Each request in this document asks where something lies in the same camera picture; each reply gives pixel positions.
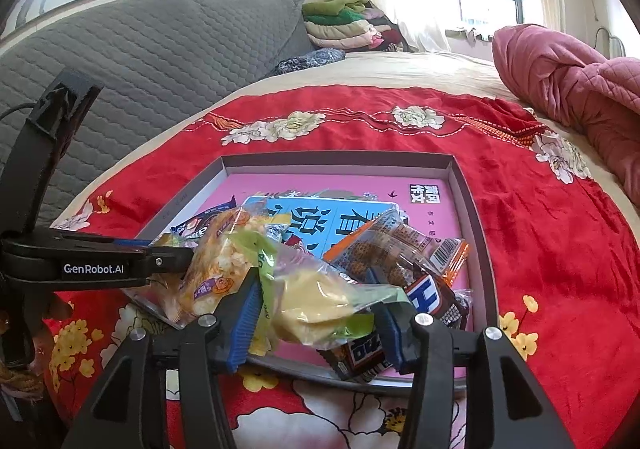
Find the orange clear rice cracker packet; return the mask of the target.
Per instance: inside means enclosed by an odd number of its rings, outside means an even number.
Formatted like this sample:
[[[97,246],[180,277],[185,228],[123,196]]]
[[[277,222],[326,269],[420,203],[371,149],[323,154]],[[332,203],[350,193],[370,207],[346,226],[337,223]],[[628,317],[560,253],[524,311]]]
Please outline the orange clear rice cracker packet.
[[[190,247],[193,258],[182,273],[161,273],[143,287],[125,294],[171,327],[181,329],[193,319],[213,313],[223,297],[239,290],[257,256],[234,243],[231,236],[256,232],[280,241],[291,225],[288,213],[271,214],[264,201],[222,211],[205,225],[195,239],[175,232],[157,238],[161,247]]]

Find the brown Snickers bar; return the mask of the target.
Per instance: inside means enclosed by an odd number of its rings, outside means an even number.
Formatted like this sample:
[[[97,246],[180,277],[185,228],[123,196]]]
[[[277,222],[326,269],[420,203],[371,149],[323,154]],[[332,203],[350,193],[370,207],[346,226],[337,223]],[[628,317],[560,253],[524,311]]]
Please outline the brown Snickers bar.
[[[368,384],[390,370],[409,373],[412,363],[419,358],[419,341],[412,325],[420,313],[450,329],[466,328],[471,313],[471,290],[454,290],[424,275],[406,293],[406,302],[372,306],[371,333],[320,353],[340,380]]]

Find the green clear cake packet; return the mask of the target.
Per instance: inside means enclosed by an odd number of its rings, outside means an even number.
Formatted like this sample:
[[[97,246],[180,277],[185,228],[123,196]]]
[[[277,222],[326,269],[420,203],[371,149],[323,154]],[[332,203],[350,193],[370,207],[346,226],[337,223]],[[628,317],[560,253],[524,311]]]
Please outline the green clear cake packet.
[[[407,303],[401,287],[348,278],[322,259],[256,231],[230,241],[258,268],[260,310],[250,354],[265,356],[282,342],[327,351],[374,330],[372,307]]]

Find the dark blue snack packet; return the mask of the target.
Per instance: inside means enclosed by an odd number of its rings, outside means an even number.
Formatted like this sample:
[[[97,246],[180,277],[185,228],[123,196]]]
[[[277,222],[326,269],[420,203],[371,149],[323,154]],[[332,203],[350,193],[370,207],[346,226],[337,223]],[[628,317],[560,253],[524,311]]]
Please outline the dark blue snack packet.
[[[232,197],[227,202],[217,204],[209,209],[198,212],[198,214],[193,215],[187,221],[170,229],[169,244],[171,247],[190,247],[191,249],[197,247],[213,219],[221,213],[235,208],[235,198]]]

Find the red floral cloth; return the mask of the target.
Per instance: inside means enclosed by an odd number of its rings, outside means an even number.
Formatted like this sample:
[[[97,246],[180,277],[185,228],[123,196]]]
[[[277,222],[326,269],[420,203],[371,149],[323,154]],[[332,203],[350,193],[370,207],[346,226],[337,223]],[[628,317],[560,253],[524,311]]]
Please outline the red floral cloth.
[[[317,252],[372,195],[424,237],[470,243],[457,285],[496,325],[578,448],[639,440],[639,248],[585,158],[514,102],[431,88],[307,86],[235,98],[156,137],[58,227],[154,239],[199,210],[296,190],[291,231]]]

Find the grey quilted headboard cover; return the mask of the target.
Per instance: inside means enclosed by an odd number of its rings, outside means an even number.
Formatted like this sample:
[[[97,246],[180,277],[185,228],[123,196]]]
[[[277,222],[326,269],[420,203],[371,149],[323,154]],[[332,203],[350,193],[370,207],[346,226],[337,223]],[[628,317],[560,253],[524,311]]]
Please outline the grey quilted headboard cover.
[[[49,24],[1,55],[1,107],[35,102],[64,68],[102,87],[58,163],[50,225],[148,140],[312,51],[305,0],[119,0]]]

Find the clear orange-edged biscuit packet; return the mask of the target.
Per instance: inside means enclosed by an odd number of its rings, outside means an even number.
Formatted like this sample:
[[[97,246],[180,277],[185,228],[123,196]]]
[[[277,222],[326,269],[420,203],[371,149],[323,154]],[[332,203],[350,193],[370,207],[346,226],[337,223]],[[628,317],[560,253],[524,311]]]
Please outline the clear orange-edged biscuit packet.
[[[466,240],[424,235],[390,210],[346,235],[323,259],[358,281],[364,280],[369,268],[378,267],[384,281],[404,289],[424,275],[451,287],[469,250]]]

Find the grey box lid tray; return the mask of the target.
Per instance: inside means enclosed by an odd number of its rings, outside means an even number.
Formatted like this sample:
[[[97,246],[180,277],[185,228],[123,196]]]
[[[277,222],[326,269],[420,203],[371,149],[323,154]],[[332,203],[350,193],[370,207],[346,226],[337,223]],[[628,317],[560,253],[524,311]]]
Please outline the grey box lid tray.
[[[172,328],[213,313],[235,270],[260,265],[265,305],[250,360],[296,379],[405,396],[411,372],[373,327],[378,311],[476,331],[497,322],[494,271],[470,188],[448,154],[355,151],[225,156],[141,232],[199,247],[189,276],[128,295]]]

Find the blue patterned cloth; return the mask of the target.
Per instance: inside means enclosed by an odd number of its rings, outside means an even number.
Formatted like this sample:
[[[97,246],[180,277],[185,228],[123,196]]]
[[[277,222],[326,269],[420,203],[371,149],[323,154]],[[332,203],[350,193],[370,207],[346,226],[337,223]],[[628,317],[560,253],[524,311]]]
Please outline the blue patterned cloth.
[[[280,76],[281,74],[322,67],[342,61],[346,54],[336,48],[319,48],[312,52],[281,60],[270,72],[269,76]]]

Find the stack of folded clothes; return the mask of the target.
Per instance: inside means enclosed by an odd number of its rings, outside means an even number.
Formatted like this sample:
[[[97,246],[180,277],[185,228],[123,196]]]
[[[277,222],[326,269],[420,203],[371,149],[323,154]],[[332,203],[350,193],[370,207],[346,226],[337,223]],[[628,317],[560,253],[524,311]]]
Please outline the stack of folded clothes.
[[[350,52],[408,52],[400,29],[370,0],[323,0],[302,6],[305,29],[315,48]]]

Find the pink quilted blanket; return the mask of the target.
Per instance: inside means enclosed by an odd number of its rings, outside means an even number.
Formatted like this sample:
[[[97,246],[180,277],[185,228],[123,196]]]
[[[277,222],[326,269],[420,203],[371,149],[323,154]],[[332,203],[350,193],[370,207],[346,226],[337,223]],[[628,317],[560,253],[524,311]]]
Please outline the pink quilted blanket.
[[[492,57],[509,91],[587,137],[629,200],[639,203],[639,60],[605,58],[538,24],[498,30]]]

